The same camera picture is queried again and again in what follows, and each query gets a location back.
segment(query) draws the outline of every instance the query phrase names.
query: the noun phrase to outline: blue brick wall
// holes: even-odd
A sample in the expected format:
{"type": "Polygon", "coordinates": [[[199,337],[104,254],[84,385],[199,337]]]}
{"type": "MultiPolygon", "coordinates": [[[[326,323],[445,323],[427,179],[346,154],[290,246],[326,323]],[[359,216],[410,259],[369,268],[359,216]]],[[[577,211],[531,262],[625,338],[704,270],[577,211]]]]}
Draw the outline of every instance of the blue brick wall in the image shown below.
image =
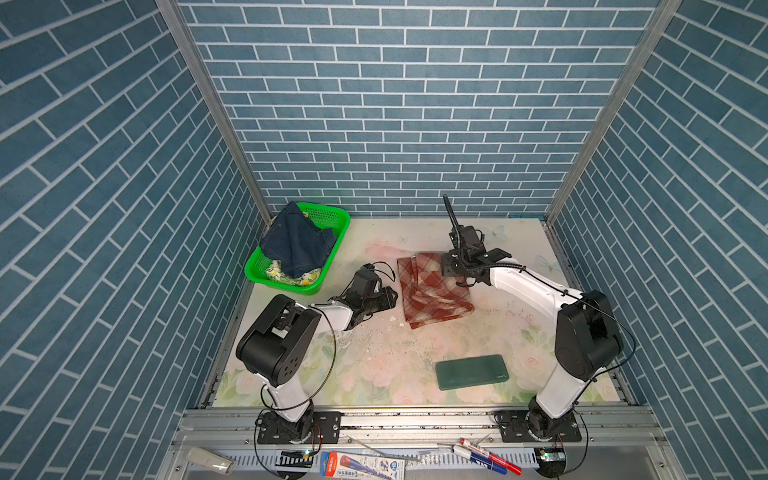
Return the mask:
{"type": "Polygon", "coordinates": [[[684,0],[558,236],[688,478],[766,478],[768,2],[684,0]]]}
{"type": "Polygon", "coordinates": [[[144,478],[261,225],[153,0],[0,2],[0,478],[144,478]]]}
{"type": "Polygon", "coordinates": [[[501,217],[544,213],[656,3],[182,1],[273,209],[501,217]]]}

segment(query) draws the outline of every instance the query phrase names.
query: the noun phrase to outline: checkered towel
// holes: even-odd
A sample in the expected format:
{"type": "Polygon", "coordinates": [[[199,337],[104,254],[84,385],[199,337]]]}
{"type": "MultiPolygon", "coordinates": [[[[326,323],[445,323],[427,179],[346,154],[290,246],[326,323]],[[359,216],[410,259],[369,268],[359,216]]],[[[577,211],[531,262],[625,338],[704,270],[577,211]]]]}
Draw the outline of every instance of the checkered towel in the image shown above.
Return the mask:
{"type": "Polygon", "coordinates": [[[457,286],[461,277],[440,272],[440,253],[417,253],[397,259],[402,308],[412,329],[467,316],[475,310],[469,289],[457,286]]]}

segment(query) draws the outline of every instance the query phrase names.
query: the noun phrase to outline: green rectangular case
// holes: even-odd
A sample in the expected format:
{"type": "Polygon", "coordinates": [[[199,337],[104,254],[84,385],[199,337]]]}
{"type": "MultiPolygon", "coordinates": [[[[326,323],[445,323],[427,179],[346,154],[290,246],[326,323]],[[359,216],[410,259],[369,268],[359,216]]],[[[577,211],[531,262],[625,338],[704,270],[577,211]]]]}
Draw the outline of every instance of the green rectangular case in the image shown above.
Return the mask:
{"type": "Polygon", "coordinates": [[[437,385],[441,390],[462,389],[509,380],[507,366],[501,355],[473,356],[468,359],[437,362],[435,373],[437,373],[437,385]]]}

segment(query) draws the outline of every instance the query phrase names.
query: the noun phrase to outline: orange label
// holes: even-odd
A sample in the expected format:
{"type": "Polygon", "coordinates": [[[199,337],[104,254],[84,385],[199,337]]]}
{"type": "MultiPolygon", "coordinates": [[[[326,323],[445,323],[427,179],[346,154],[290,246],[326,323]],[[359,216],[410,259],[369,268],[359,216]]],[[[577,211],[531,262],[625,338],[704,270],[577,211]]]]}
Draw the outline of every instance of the orange label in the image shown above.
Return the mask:
{"type": "Polygon", "coordinates": [[[333,477],[336,474],[336,465],[339,463],[339,456],[336,452],[328,454],[328,466],[326,467],[326,477],[333,477]]]}

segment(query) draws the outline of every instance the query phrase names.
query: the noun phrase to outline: floral tabletop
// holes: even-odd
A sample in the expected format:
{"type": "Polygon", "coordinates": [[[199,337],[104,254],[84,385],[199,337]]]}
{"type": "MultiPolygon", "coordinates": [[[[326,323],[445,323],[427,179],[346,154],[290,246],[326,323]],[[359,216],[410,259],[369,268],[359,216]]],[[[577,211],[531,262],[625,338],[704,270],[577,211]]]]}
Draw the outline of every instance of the floral tabletop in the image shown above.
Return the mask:
{"type": "MultiPolygon", "coordinates": [[[[471,224],[485,233],[487,248],[502,248],[532,270],[566,283],[538,220],[475,218],[471,224]]],[[[321,303],[340,293],[364,263],[382,260],[397,268],[399,257],[448,250],[450,228],[447,219],[352,220],[320,292],[293,297],[305,304],[321,303]]],[[[401,293],[399,281],[383,281],[401,293]]],[[[254,286],[238,340],[278,293],[281,291],[264,285],[254,286]]],[[[465,318],[411,330],[398,300],[395,309],[377,313],[349,332],[337,332],[333,374],[315,403],[446,406],[527,402],[544,386],[555,366],[554,324],[509,293],[484,284],[472,287],[470,297],[475,312],[465,318]],[[438,389],[435,363],[496,353],[504,358],[508,381],[444,392],[438,389]]],[[[332,356],[331,334],[316,334],[297,373],[307,392],[323,381],[332,356]]],[[[232,351],[214,407],[261,406],[260,388],[261,382],[245,370],[232,351]]],[[[617,401],[618,395],[610,378],[600,376],[581,400],[611,402],[617,401]]]]}

